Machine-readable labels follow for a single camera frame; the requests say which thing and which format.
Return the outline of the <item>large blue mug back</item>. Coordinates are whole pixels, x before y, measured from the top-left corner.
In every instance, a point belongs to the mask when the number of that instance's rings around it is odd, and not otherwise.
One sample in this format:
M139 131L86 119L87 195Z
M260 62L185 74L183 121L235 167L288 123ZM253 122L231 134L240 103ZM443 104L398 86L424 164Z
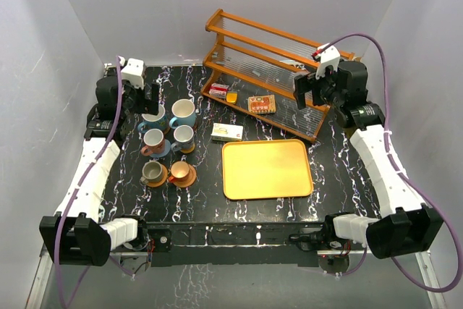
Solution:
M166 116L166 110L162 105L159 105L159 110L157 115L152 114L142 114L142 121L137 126L137 130L141 134L145 134L148 130L157 129L164 131L166 126L169 124L169 121Z

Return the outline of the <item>large blue mug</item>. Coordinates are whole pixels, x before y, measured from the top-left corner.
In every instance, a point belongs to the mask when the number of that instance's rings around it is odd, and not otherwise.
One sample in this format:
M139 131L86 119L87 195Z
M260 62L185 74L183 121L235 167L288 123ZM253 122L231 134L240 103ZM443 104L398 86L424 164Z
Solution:
M195 127L196 108L191 100L179 99L172 105L171 112L173 117L169 121L169 126L173 130L182 125L187 125L191 128Z
M169 124L169 121L166 116L166 110L162 105L159 105L159 110L157 115L152 114L142 114L142 121L137 126L137 130L141 134L145 134L148 130L157 129L164 131L166 126Z

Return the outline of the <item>large blue mug front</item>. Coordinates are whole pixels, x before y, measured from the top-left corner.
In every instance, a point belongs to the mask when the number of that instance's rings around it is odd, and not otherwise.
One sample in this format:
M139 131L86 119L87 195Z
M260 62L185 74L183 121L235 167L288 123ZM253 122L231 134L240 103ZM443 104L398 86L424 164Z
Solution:
M171 112L173 117L169 121L169 126L173 130L182 125L187 125L191 128L195 127L196 108L191 100L179 99L172 105Z

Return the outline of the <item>pink grey mug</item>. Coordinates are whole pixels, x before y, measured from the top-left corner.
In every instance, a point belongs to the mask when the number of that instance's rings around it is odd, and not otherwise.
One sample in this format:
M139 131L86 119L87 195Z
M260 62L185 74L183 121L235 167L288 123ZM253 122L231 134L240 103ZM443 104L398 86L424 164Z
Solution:
M140 152L144 156L162 156L166 150L164 133L158 129L148 130L143 136L144 146Z

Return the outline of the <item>grey blue speckled mug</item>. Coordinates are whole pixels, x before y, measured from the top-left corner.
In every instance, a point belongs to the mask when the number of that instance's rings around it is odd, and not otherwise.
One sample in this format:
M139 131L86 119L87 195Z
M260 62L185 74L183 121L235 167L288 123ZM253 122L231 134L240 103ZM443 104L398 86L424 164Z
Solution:
M173 152L180 151L181 149L188 149L193 144L195 144L194 140L194 132L191 128L187 128L185 130L174 130L174 142L171 144L171 150Z

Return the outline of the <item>small red orange cup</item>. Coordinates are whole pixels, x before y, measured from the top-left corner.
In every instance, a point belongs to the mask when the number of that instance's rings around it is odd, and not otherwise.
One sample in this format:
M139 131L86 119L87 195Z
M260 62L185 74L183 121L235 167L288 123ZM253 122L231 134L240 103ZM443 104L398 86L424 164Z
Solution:
M186 183L191 177L190 165L186 161L172 164L168 181L171 183Z

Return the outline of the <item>light wooden ridged coaster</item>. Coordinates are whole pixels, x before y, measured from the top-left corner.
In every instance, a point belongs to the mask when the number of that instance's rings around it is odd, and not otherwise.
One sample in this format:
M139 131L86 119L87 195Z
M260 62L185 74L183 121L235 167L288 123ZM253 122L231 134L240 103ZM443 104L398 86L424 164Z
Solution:
M173 177L173 180L171 181L171 183L173 183L175 186L180 187L180 188L186 188L186 187L191 186L197 178L197 172L192 165L189 164L188 167L189 167L189 172L185 178L175 179Z

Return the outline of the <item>blue paper coaster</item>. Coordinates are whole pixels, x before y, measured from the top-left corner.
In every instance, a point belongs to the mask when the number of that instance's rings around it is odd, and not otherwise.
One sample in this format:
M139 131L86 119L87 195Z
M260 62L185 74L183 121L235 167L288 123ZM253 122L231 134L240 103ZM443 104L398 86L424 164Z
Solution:
M155 146L150 147L150 154L151 158L163 158L166 156L169 151L171 150L171 143L167 139L163 139Z

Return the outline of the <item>orange black paper coaster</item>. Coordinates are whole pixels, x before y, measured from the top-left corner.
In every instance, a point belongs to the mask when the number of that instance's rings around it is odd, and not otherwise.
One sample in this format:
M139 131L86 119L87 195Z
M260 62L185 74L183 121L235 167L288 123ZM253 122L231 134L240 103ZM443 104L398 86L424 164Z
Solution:
M193 144L193 145L192 145L190 148L188 148L188 149L181 149L180 152L183 153L183 154L188 154L188 153L193 152L194 149L195 149L195 147L196 147L195 144Z

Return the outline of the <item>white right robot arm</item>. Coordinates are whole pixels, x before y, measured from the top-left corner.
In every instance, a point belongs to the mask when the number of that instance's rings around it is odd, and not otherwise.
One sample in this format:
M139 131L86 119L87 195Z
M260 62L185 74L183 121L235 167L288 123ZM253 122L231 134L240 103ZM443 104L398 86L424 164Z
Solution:
M292 236L293 242L324 244L340 248L347 241L359 243L384 259L428 250L443 219L401 179L405 171L391 165L396 158L392 144L384 138L385 116L378 104L368 100L368 71L362 62L342 61L327 67L323 77L313 72L294 74L297 106L311 93L316 106L330 106L368 172L380 204L379 219L354 213L328 215L318 232Z

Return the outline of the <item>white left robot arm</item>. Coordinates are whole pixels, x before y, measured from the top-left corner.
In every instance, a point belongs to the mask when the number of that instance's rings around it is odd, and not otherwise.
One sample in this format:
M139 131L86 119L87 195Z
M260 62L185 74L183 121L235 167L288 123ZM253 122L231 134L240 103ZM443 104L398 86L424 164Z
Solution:
M139 218L123 216L99 222L106 182L127 136L127 117L158 111L160 86L136 87L127 78L103 77L96 83L97 103L87 115L80 161L63 201L39 224L54 263L102 266L123 244L133 250L148 245L149 232Z

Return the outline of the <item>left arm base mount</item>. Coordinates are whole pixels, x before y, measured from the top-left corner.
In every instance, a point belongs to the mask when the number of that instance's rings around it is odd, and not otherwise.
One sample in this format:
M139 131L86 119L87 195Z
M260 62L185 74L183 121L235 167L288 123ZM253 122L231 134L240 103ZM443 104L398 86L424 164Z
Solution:
M164 226L145 226L138 227L137 237L117 247L111 251L111 256L120 257L120 264L124 266L124 261L142 258L143 270L148 270L153 266L154 258L158 254L167 254L172 248L171 230Z

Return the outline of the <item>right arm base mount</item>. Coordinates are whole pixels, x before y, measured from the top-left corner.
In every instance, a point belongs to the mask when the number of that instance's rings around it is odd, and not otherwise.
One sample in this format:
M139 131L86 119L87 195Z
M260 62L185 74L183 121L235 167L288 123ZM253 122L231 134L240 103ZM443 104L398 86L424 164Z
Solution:
M364 248L364 252L357 264L359 268L365 262L368 252L366 231L374 221L376 219L354 213L335 213L325 217L322 227L318 231L291 234L289 241L296 244L301 250L312 250L319 247L332 248L333 242L339 243L342 247L348 242L360 244Z

